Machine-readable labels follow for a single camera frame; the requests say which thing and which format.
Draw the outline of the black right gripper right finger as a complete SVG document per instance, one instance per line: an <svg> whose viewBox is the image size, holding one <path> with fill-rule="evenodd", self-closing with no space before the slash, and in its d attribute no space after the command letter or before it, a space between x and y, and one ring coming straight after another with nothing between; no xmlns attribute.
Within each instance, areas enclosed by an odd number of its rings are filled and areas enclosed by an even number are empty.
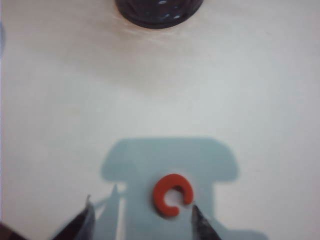
<svg viewBox="0 0 320 240"><path fill-rule="evenodd" d="M195 204L192 206L191 226L193 240L220 240L220 236Z"/></svg>

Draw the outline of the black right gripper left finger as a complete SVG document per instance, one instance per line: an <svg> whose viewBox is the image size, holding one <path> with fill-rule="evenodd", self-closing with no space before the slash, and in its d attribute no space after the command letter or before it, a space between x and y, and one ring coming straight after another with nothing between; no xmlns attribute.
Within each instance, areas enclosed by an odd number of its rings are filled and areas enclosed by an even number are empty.
<svg viewBox="0 0 320 240"><path fill-rule="evenodd" d="M95 230L95 209L87 196L85 206L53 240L92 240Z"/></svg>

